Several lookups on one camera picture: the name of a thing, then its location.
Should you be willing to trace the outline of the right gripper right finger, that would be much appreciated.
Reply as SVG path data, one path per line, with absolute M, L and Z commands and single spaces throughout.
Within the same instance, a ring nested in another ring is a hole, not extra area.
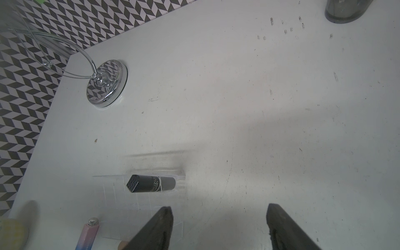
M 321 250 L 279 204 L 268 205 L 266 222 L 273 250 Z

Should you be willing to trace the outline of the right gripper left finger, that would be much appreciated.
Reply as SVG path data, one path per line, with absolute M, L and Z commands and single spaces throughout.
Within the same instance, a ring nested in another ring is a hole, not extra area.
M 123 249 L 167 250 L 170 245 L 173 225 L 174 216 L 171 207 L 161 207 Z

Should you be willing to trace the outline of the clear acrylic lipstick organizer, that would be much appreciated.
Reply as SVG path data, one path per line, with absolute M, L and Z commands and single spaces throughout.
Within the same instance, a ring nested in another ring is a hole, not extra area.
M 126 184 L 132 175 L 174 177 L 176 187 L 171 191 L 131 193 Z M 186 181 L 181 169 L 134 169 L 124 175 L 93 176 L 94 201 L 99 213 L 99 233 L 102 237 L 129 241 L 159 211 L 171 207 L 174 225 L 171 244 L 185 234 Z

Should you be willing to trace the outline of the pink blue gradient lipstick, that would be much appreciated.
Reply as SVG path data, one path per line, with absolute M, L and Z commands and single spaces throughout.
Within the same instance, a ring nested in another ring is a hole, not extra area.
M 91 250 L 99 227 L 99 220 L 95 217 L 90 218 L 83 226 L 75 250 Z

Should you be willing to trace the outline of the brown lipstick tube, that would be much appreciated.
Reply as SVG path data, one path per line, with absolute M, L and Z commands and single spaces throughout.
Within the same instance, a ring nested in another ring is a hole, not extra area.
M 121 241 L 118 245 L 117 250 L 123 250 L 128 244 L 129 244 L 129 242 L 127 242 L 127 241 Z

